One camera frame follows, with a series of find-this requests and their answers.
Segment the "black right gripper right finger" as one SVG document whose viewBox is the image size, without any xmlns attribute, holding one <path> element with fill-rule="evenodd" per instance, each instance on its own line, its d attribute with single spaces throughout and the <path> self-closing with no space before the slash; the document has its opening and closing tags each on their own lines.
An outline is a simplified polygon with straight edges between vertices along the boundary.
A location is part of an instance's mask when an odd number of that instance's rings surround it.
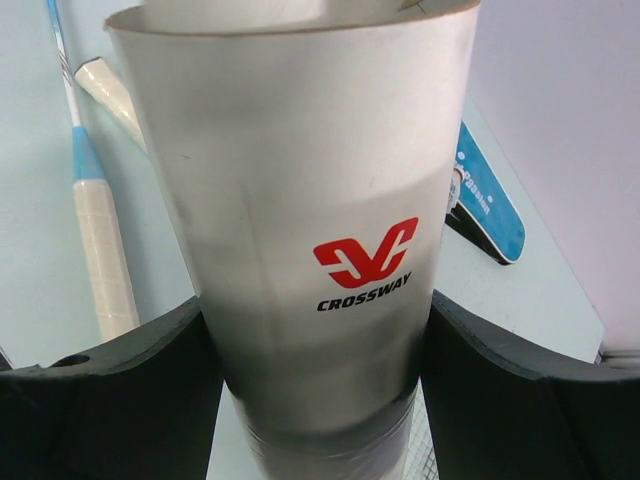
<svg viewBox="0 0 640 480">
<path fill-rule="evenodd" d="M 636 479 L 639 374 L 534 344 L 434 292 L 421 382 L 442 479 Z"/>
</svg>

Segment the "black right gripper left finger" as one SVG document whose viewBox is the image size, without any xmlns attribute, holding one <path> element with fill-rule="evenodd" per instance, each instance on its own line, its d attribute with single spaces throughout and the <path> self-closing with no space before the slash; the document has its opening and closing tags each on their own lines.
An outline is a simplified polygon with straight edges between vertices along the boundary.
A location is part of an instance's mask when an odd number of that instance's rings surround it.
<svg viewBox="0 0 640 480">
<path fill-rule="evenodd" d="M 4 479 L 203 479 L 223 387 L 199 304 L 1 372 Z"/>
</svg>

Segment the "white cardboard shuttlecock tube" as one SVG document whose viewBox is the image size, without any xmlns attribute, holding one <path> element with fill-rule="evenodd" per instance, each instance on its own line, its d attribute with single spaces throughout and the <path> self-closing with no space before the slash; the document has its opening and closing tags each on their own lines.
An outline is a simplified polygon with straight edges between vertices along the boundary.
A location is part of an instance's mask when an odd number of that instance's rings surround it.
<svg viewBox="0 0 640 480">
<path fill-rule="evenodd" d="M 226 384 L 269 479 L 398 479 L 480 5 L 105 23 Z"/>
</svg>

